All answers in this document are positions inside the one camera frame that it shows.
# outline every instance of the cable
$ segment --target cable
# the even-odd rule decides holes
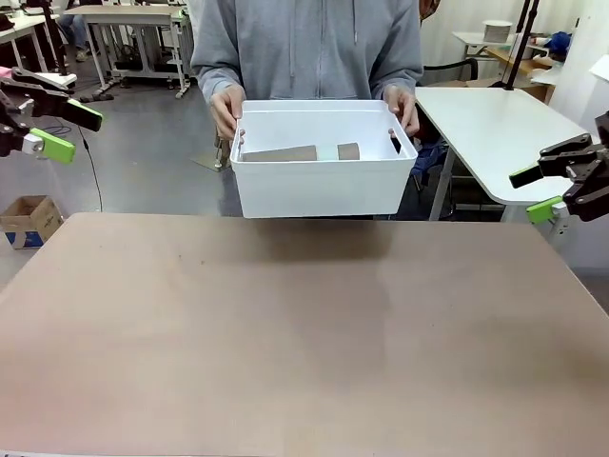
[[[97,171],[95,170],[95,163],[93,162],[93,156],[91,155],[91,151],[88,148],[87,140],[85,139],[85,135],[81,128],[78,128],[80,131],[80,136],[83,138],[83,146],[88,154],[88,159],[91,162],[91,169],[93,170],[93,178],[95,178],[95,187],[97,187],[97,196],[99,197],[99,212],[104,212],[104,201],[102,200],[102,191],[99,188],[99,181],[97,180]]]
[[[64,125],[64,123],[61,122],[61,120],[57,116],[53,116],[53,117],[59,125],[43,127],[42,130],[44,130],[46,133],[49,133],[53,136],[59,136],[61,138],[64,138],[68,133],[70,133],[72,131],[72,127],[68,127],[68,126]]]

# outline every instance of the desk leg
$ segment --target desk leg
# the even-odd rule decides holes
[[[144,28],[142,26],[133,26],[133,30],[135,31],[137,49],[140,51],[140,58],[142,59],[142,70],[144,73],[150,74],[151,68],[148,62],[146,43],[144,42]]]
[[[179,37],[178,37],[178,25],[171,24],[171,41],[173,42],[173,49],[171,50],[171,54],[173,55],[173,60],[175,61],[175,66],[178,69],[178,76],[180,77],[180,91],[176,94],[175,98],[182,98],[182,96],[186,93],[188,88],[190,87],[190,80],[187,80],[184,76],[184,72],[182,71],[182,54],[180,50]]]
[[[108,37],[108,49],[109,49],[109,67],[111,69],[114,68],[116,62],[118,62],[118,55],[116,55],[116,49],[114,47],[114,43],[118,43],[122,48],[123,43],[123,35],[121,34],[120,26],[104,26],[104,31],[106,32],[106,36]]]
[[[548,235],[548,243],[550,243],[556,251],[560,252],[564,246],[564,243],[567,240],[567,232],[571,228],[571,225],[574,224],[575,220],[576,219],[573,216],[559,216],[554,221],[554,225]]]
[[[12,44],[12,51],[15,54],[15,60],[17,61],[17,67],[19,67],[19,69],[22,70],[23,62],[21,61],[21,54],[19,54],[19,49],[17,48],[17,43],[15,43],[15,40],[10,40],[10,43]]]
[[[40,70],[44,73],[48,73],[49,69],[47,68],[47,62],[45,61],[45,56],[42,54],[42,50],[40,49],[40,43],[38,42],[38,36],[36,35],[36,30],[32,30],[31,41],[34,43],[34,49],[36,50],[36,56],[38,57],[38,62],[40,63]]]
[[[520,221],[519,213],[521,212],[521,207],[516,207],[514,205],[505,207],[503,211],[503,216],[501,217],[501,221],[505,224],[513,224]]]
[[[453,173],[453,165],[455,165],[455,157],[455,151],[450,148],[446,154],[444,168],[440,174],[440,182],[438,183],[438,189],[436,190],[434,205],[431,208],[431,214],[429,215],[430,221],[440,220],[440,214],[442,213],[442,207],[444,206],[444,200],[446,199],[446,191],[448,190],[448,184],[450,184],[450,178]]]
[[[95,38],[95,40],[97,40],[97,43],[103,43],[103,46],[100,46],[99,44],[97,45],[97,49],[99,50],[99,63],[102,69],[102,73],[106,77],[108,77],[108,74],[110,74],[110,77],[112,77],[112,71],[114,70],[114,62],[116,61],[110,60],[110,57],[108,56],[108,51],[106,50],[106,38],[104,38],[104,33],[106,33],[106,37],[108,38],[108,47],[110,49],[112,49],[112,47],[114,46],[114,43],[112,42],[112,37],[108,34],[108,31],[104,29],[104,26],[101,26],[99,24],[93,24],[93,26],[90,28],[90,32]]]
[[[465,60],[467,60],[468,57],[469,57],[469,45],[465,44],[465,49],[463,50],[463,58],[461,60],[465,61]],[[463,79],[463,72],[464,72],[464,67],[461,67],[461,70],[459,71],[459,79]]]
[[[46,22],[45,22],[44,28],[45,28],[45,35],[47,36],[47,42],[49,43],[50,52],[53,54],[54,65],[55,65],[55,67],[58,67],[59,59],[57,59],[57,54],[55,53],[55,46],[52,44],[52,41],[50,41],[49,26],[47,25]]]
[[[93,47],[93,37],[91,36],[91,30],[88,28],[88,22],[87,22],[87,17],[85,16],[85,30],[87,31],[87,39],[91,44],[91,47]],[[106,44],[104,41],[101,41],[97,44],[97,46],[100,47],[100,55],[102,55],[103,53],[106,53],[106,50],[102,50],[102,47],[104,47]],[[95,62],[95,68],[97,69],[97,75],[99,76],[99,82],[102,85],[101,90],[107,90],[109,89],[109,85],[106,84],[106,78],[104,78],[104,73],[102,72],[102,67],[99,64],[99,59],[97,58],[97,52],[95,52],[95,50],[92,50],[92,54],[93,54],[93,62]]]

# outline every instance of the wooden block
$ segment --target wooden block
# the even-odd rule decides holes
[[[314,146],[262,150],[245,153],[241,158],[244,162],[315,162],[317,150]]]
[[[358,144],[339,145],[339,160],[360,160],[360,147]]]

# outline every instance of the beige tabletop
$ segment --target beige tabletop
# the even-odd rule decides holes
[[[603,456],[609,322],[533,228],[79,214],[0,295],[0,447]]]

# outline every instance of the person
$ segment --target person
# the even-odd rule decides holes
[[[432,16],[436,10],[438,10],[440,2],[441,0],[420,0],[419,13],[421,15],[421,22]]]
[[[244,100],[383,99],[419,129],[419,0],[205,0],[191,66],[219,135]]]
[[[70,0],[67,10],[77,6],[79,6],[79,3],[76,0]],[[85,17],[82,14],[62,14],[57,19],[57,25],[66,36],[68,44],[76,47],[76,62],[85,62],[88,58]]]

